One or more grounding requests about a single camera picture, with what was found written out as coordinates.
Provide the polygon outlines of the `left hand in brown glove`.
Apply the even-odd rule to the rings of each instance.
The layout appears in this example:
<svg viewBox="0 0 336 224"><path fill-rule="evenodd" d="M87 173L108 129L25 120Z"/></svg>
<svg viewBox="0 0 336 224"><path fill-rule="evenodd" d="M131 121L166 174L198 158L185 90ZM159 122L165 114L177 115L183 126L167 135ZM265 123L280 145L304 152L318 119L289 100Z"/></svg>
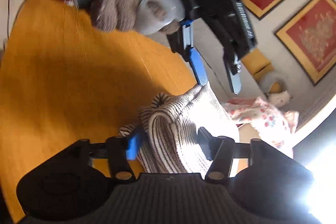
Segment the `left hand in brown glove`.
<svg viewBox="0 0 336 224"><path fill-rule="evenodd" d="M90 17L92 26L104 32L171 35L185 15L180 0L94 0Z"/></svg>

